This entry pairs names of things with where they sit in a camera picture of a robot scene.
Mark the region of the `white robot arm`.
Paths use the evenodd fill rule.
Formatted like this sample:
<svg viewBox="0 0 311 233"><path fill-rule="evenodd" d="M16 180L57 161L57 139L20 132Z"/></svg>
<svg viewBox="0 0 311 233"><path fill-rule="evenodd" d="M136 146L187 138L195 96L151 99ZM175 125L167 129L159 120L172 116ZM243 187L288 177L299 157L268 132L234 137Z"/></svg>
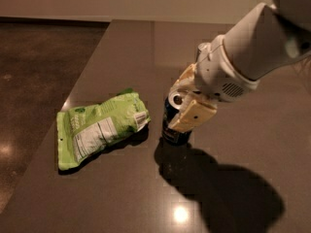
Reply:
<svg viewBox="0 0 311 233"><path fill-rule="evenodd" d="M311 0L260 3L224 35L197 48L196 61L168 95L178 113L168 120L174 131L190 132L209 120L219 102L234 102L257 89L276 68L310 55Z"/></svg>

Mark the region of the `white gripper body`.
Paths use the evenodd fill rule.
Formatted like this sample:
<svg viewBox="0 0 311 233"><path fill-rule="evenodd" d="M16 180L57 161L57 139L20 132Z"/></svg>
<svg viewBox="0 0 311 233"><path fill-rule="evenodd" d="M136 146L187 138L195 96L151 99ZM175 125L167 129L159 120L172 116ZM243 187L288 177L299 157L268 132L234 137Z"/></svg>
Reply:
<svg viewBox="0 0 311 233"><path fill-rule="evenodd" d="M242 76L230 63L225 52L225 36L217 36L211 43L197 48L195 86L206 96L220 102L234 102L259 86Z"/></svg>

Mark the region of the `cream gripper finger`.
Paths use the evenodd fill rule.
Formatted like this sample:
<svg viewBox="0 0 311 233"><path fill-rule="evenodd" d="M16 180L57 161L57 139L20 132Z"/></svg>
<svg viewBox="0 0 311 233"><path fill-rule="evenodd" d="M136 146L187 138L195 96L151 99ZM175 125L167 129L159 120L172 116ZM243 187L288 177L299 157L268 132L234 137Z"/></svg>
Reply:
<svg viewBox="0 0 311 233"><path fill-rule="evenodd" d="M176 95L181 96L182 98L191 97L196 98L196 86L194 82L195 78L196 65L191 64L186 70L182 73L179 79L174 82L172 87L169 90L168 97L173 99Z"/></svg>
<svg viewBox="0 0 311 233"><path fill-rule="evenodd" d="M192 131L193 128L200 126L217 112L217 107L209 102L192 99L185 109L180 110L177 125L185 131Z"/></svg>

